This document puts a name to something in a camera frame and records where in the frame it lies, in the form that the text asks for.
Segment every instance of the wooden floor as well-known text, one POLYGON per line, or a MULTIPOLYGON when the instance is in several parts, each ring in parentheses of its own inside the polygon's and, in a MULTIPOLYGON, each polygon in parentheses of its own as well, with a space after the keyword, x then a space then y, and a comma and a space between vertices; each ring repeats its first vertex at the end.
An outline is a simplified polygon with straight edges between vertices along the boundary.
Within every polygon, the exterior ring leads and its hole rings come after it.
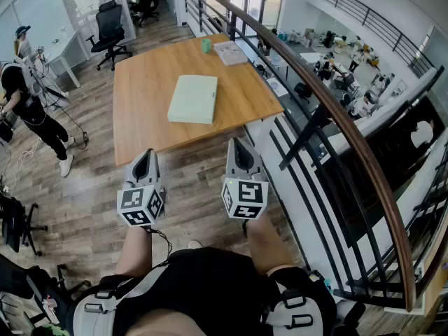
MULTIPOLYGON (((134 54, 193 37, 189 28, 176 26, 167 9, 161 10, 159 22, 146 23, 137 34, 137 39, 127 44, 134 54)), ((25 159, 17 175, 14 197, 27 210, 33 202, 38 203, 40 208, 34 214, 33 223, 49 227, 48 232, 34 233, 43 256, 34 257, 31 249, 25 247, 16 254, 0 241, 0 253, 22 267, 39 265, 55 276, 56 264, 67 264, 68 286, 84 279, 97 283, 101 277, 113 273, 127 230, 116 213, 116 192, 123 182, 124 169, 117 168, 114 160, 113 72, 108 63, 101 71, 95 69, 101 58, 102 55, 74 69, 81 88, 76 89, 67 76, 58 81, 70 90, 72 104, 67 112, 90 138, 85 150, 71 149, 74 161, 70 175, 60 177, 58 159, 42 143, 35 154, 25 159)), ((51 116, 81 140, 80 130, 63 112, 52 112, 51 116)), ((227 217, 220 197, 227 141, 230 137, 243 136, 244 131, 238 129, 182 150, 159 154, 161 180, 167 189, 167 215, 156 227, 167 235, 174 250, 184 249, 190 240, 197 239, 205 246, 249 253, 241 222, 227 217)), ((11 159, 0 162, 0 171, 6 168, 7 186, 14 184, 13 170, 20 154, 30 150, 36 141, 36 135, 19 121, 9 146, 11 159)), ((267 212, 297 263, 303 265, 272 189, 267 212)), ((158 263, 166 258, 167 245, 158 237, 153 240, 154 263, 158 263)), ((33 316, 37 314, 36 306, 16 297, 8 296, 7 300, 19 307, 10 309, 17 314, 10 317, 11 323, 28 335, 30 329, 22 313, 27 310, 33 316)), ((381 308, 369 307, 358 331, 360 335, 398 332, 411 336, 420 330, 421 322, 424 322, 422 318, 387 314, 381 308)))

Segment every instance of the white sneaker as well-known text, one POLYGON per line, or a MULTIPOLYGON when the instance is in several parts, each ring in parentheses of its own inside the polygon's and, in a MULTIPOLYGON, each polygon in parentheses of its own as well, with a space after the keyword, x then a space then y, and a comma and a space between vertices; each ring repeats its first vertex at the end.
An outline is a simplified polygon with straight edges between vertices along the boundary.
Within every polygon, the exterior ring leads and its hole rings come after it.
POLYGON ((188 243, 188 248, 189 249, 201 249, 202 244, 199 243, 197 240, 192 240, 188 243))
POLYGON ((69 175, 72 162, 73 162, 73 156, 71 154, 67 154, 67 159, 61 160, 59 162, 59 166, 61 167, 61 176, 69 175))
POLYGON ((75 137, 69 136, 69 140, 67 142, 62 142, 64 144, 65 149, 70 147, 73 143, 75 143, 75 137))

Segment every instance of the light green laptop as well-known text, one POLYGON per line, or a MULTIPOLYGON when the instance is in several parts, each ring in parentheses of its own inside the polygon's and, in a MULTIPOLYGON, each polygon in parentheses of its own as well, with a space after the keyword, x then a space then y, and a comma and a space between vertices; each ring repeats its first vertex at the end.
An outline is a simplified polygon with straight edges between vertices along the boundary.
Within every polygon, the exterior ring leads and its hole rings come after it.
POLYGON ((180 76, 168 110, 170 122, 213 123, 218 78, 180 76))

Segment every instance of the staircase railing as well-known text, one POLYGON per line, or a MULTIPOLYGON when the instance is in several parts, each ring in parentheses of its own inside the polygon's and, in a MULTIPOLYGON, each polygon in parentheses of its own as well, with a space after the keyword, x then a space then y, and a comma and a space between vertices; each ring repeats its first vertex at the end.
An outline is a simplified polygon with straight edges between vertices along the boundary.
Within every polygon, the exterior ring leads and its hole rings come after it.
POLYGON ((422 77, 431 67, 431 61, 399 29, 384 16, 359 0, 326 0, 334 7, 349 14, 364 27, 372 30, 406 62, 417 77, 422 77))
MULTIPOLYGON (((416 300, 416 284, 414 279, 414 269, 412 265, 410 244, 407 240, 405 226, 400 216, 395 197, 392 193, 389 183, 386 180, 386 177, 384 176, 382 168, 380 167, 367 141, 359 132, 358 128, 354 125, 347 112, 342 108, 341 104, 329 93, 327 87, 296 58, 295 53, 285 43, 280 41, 277 36, 273 35, 273 33, 266 29, 261 23, 259 23, 259 21, 253 19, 250 15, 248 15, 235 5, 231 4, 229 1, 215 1, 227 10, 227 13, 225 15, 220 14, 216 9, 216 6, 213 7, 210 3, 207 2, 207 0, 185 0, 185 11, 186 13, 190 14, 191 18, 194 21, 196 21, 199 26, 199 30, 201 32, 204 32, 205 34, 214 34, 216 32, 220 32, 228 36, 229 39, 233 41, 237 36, 242 39, 263 61, 263 63, 276 77, 280 84, 285 87, 288 94, 290 95, 290 98, 296 102, 305 118, 310 120, 312 115, 302 103, 302 100, 298 97, 293 88, 286 82, 285 78, 279 73, 279 70, 266 58, 263 53, 259 51, 259 49, 257 49, 257 46, 255 46, 251 42, 251 40, 237 28, 237 20, 240 19, 243 23, 252 28, 256 32, 256 34, 264 42, 266 42, 266 44, 269 44, 272 49, 286 61, 288 67, 292 69, 311 89, 321 105, 326 109, 327 112, 329 112, 331 118, 334 120, 335 124, 339 127, 340 131, 343 133, 346 140, 353 148, 353 151, 356 153, 356 157, 359 158, 359 160, 362 162, 362 165, 365 168, 368 176, 370 177, 371 183, 373 184, 377 196, 384 209, 385 219, 393 242, 393 250, 395 251, 396 260, 399 265, 398 270, 400 275, 400 289, 402 290, 402 297, 392 297, 390 294, 386 280, 386 271, 384 269, 384 260, 379 251, 375 234, 372 231, 373 225, 371 225, 371 222, 367 217, 363 201, 359 197, 357 186, 354 183, 352 175, 350 175, 348 169, 341 163, 338 154, 335 152, 334 148, 332 147, 325 134, 322 132, 321 128, 318 127, 316 129, 316 135, 321 143, 325 146, 326 150, 329 152, 332 161, 335 163, 337 175, 341 179, 344 179, 346 184, 349 186, 348 193, 351 193, 351 196, 353 197, 353 207, 357 208, 358 215, 360 216, 360 219, 364 223, 367 230, 369 243, 374 253, 375 268, 378 269, 379 273, 379 284, 381 286, 380 290, 382 291, 381 295, 377 295, 374 291, 372 291, 369 285, 369 276, 366 271, 363 258, 361 256, 361 252, 355 239, 353 238, 353 252, 355 254, 356 262, 358 263, 358 268, 361 274, 361 280, 357 282, 354 281, 353 270, 350 268, 350 265, 347 262, 343 245, 336 233, 333 222, 330 220, 329 213, 325 208, 325 201, 323 200, 322 196, 319 195, 319 192, 314 185, 309 170, 306 168, 305 163, 300 157, 300 154, 297 153, 295 154, 295 160, 300 166, 301 171, 307 179, 307 182, 309 183, 314 193, 318 205, 321 208, 321 212, 328 224, 328 228, 336 245, 336 252, 329 247, 329 243, 327 242, 323 233, 323 228, 316 219, 316 213, 313 210, 311 203, 309 202, 309 198, 307 197, 304 188, 301 186, 301 183, 298 181, 298 177, 291 167, 289 161, 286 160, 286 154, 288 150, 284 151, 282 149, 278 138, 271 131, 271 138, 275 143, 277 149, 279 150, 283 161, 286 164, 286 168, 288 168, 288 171, 291 173, 297 189, 305 204, 307 205, 308 212, 313 218, 317 232, 321 237, 321 242, 327 254, 326 256, 328 257, 328 260, 330 261, 330 264, 332 266, 332 270, 334 272, 335 279, 338 285, 338 288, 333 291, 334 294, 342 296, 343 298, 352 298, 369 304, 406 308, 410 311, 416 300), (213 17, 209 14, 209 12, 211 11, 214 12, 213 17), (218 16, 220 18, 220 21, 215 20, 214 16, 218 16), (339 258, 342 261, 346 277, 344 277, 336 267, 336 258, 339 258)), ((287 108, 285 108, 284 115, 287 119, 289 127, 292 127, 296 136, 298 136, 302 130, 299 128, 292 115, 288 112, 287 108)), ((291 141, 290 136, 285 130, 284 124, 282 124, 279 118, 276 119, 275 125, 276 128, 278 128, 278 130, 280 131, 285 143, 287 143, 289 148, 291 148, 294 140, 291 141)), ((331 180, 328 178, 324 168, 322 168, 322 165, 319 162, 318 155, 311 147, 309 141, 307 141, 304 146, 310 158, 313 160, 314 166, 315 168, 317 168, 318 173, 323 176, 323 183, 327 183, 326 190, 331 190, 331 180)))

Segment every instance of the buckle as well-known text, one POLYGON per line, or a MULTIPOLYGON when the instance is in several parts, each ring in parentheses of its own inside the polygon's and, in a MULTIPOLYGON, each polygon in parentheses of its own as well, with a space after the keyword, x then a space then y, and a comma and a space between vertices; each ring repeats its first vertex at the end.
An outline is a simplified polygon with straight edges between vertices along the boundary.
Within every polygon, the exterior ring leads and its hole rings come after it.
POLYGON ((306 328, 308 326, 312 326, 312 324, 313 324, 313 316, 311 316, 310 314, 293 315, 293 321, 291 323, 291 326, 286 326, 286 328, 288 330, 291 330, 293 328, 306 328), (304 318, 308 318, 308 317, 309 317, 310 322, 307 322, 307 323, 296 322, 296 320, 299 321, 300 319, 304 319, 304 318))
POLYGON ((110 298, 112 298, 114 291, 115 290, 101 290, 101 291, 98 291, 95 294, 95 298, 101 299, 101 300, 110 299, 110 298))
POLYGON ((283 302, 285 303, 285 307, 287 309, 294 309, 296 307, 301 307, 307 303, 307 299, 303 297, 302 293, 297 289, 285 290, 281 294, 283 298, 283 302), (288 300, 302 298, 302 301, 297 302, 296 304, 288 304, 288 300))
POLYGON ((85 304, 84 305, 84 311, 90 312, 92 314, 103 314, 103 305, 101 304, 85 304))

